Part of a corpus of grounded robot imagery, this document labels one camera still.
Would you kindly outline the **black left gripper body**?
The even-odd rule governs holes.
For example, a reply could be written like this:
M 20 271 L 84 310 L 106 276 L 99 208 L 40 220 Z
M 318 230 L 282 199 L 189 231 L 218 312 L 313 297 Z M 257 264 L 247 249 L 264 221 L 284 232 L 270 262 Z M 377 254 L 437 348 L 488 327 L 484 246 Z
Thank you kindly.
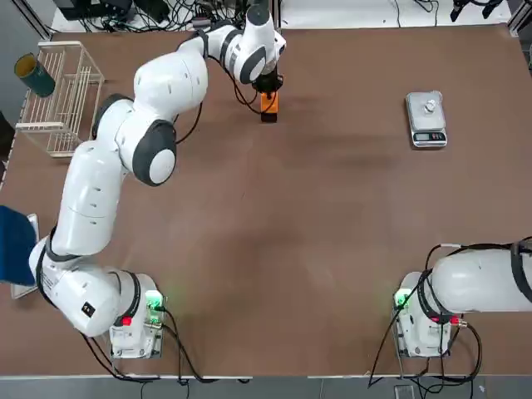
M 252 87 L 260 93 L 273 93 L 278 91 L 283 85 L 283 76 L 277 71 L 268 74 L 261 74 L 252 83 Z

